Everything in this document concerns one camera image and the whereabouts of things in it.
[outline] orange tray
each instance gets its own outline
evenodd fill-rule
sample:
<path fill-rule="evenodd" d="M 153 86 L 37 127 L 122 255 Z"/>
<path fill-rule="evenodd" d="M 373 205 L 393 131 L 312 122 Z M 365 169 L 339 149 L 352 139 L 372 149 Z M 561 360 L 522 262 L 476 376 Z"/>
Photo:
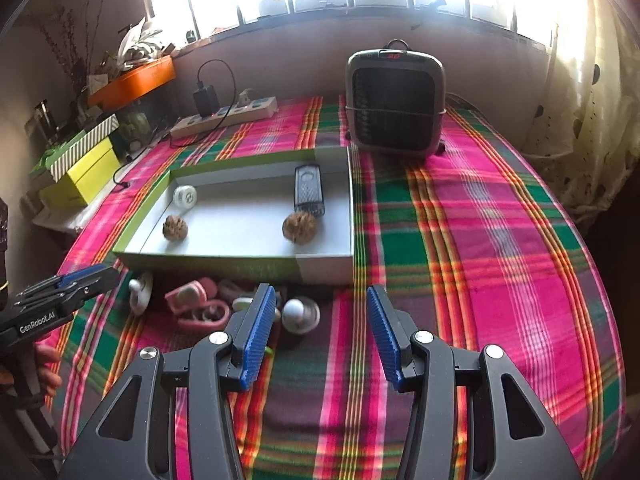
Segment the orange tray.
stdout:
<path fill-rule="evenodd" d="M 87 104 L 99 106 L 103 112 L 115 112 L 171 79 L 175 79 L 174 62 L 171 56 L 164 56 L 117 77 L 91 94 Z"/>

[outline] pink plastic object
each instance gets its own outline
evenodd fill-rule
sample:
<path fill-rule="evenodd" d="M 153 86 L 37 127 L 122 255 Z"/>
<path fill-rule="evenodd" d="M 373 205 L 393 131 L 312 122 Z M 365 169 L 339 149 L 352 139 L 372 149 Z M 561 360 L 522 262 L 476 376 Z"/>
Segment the pink plastic object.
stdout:
<path fill-rule="evenodd" d="M 210 278 L 194 280 L 164 295 L 171 311 L 179 316 L 202 305 L 218 293 L 216 283 Z"/>
<path fill-rule="evenodd" d="M 191 317 L 179 317 L 178 326 L 190 332 L 210 334 L 224 330 L 231 317 L 231 309 L 222 300 L 207 301 Z"/>

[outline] silver screw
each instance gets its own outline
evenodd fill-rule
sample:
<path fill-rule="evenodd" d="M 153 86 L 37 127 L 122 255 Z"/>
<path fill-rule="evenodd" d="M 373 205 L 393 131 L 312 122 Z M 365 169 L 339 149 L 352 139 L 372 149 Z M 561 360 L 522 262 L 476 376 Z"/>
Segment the silver screw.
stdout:
<path fill-rule="evenodd" d="M 153 359 L 157 355 L 158 355 L 158 349 L 153 346 L 145 346 L 140 351 L 140 357 L 142 357 L 144 360 Z"/>
<path fill-rule="evenodd" d="M 431 332 L 427 332 L 426 330 L 418 330 L 418 332 L 415 333 L 414 337 L 418 343 L 423 343 L 425 345 L 433 343 L 433 334 Z"/>
<path fill-rule="evenodd" d="M 214 345 L 222 345 L 226 343 L 228 339 L 229 336 L 226 334 L 226 332 L 214 332 L 209 336 L 209 341 Z"/>
<path fill-rule="evenodd" d="M 498 345 L 489 345 L 485 352 L 493 359 L 500 359 L 504 355 L 504 350 L 502 350 Z"/>

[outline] plaid tablecloth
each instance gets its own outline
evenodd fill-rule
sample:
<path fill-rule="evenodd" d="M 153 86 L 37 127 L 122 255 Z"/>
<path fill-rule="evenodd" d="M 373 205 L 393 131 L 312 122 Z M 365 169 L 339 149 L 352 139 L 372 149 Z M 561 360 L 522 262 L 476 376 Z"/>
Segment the plaid tablecloth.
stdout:
<path fill-rule="evenodd" d="M 307 290 L 321 305 L 319 327 L 303 338 L 275 328 L 274 355 L 265 355 L 254 387 L 231 397 L 248 478 L 395 477 L 412 398 L 385 381 L 367 326 L 371 283 L 385 285 L 418 327 L 452 345 L 503 346 L 559 425 L 585 478 L 619 441 L 622 354 L 582 240 L 542 181 L 478 112 L 450 100 L 443 130 L 445 154 L 425 163 L 365 152 L 354 157 L 354 287 Z M 64 354 L 65 386 L 49 399 L 63 451 L 138 349 L 194 343 L 163 305 L 164 280 L 156 283 L 146 316 L 130 315 L 131 273 L 110 252 L 158 177 L 233 156 L 345 144 L 345 133 L 342 98 L 284 102 L 270 120 L 214 132 L 197 146 L 172 149 L 162 142 L 127 175 L 129 189 L 105 200 L 60 269 L 106 262 L 122 273 L 117 290 L 88 302 L 49 339 Z M 177 412 L 178 472 L 188 478 L 182 393 Z M 461 412 L 455 478 L 463 470 L 464 419 Z"/>

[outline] black power adapter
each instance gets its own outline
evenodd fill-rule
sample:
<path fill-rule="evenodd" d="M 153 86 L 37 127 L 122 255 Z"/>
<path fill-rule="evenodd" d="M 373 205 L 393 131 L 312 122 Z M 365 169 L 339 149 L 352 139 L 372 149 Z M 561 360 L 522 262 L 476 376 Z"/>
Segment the black power adapter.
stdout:
<path fill-rule="evenodd" d="M 204 86 L 198 81 L 198 89 L 193 93 L 196 110 L 202 118 L 209 117 L 220 110 L 220 102 L 212 85 Z"/>

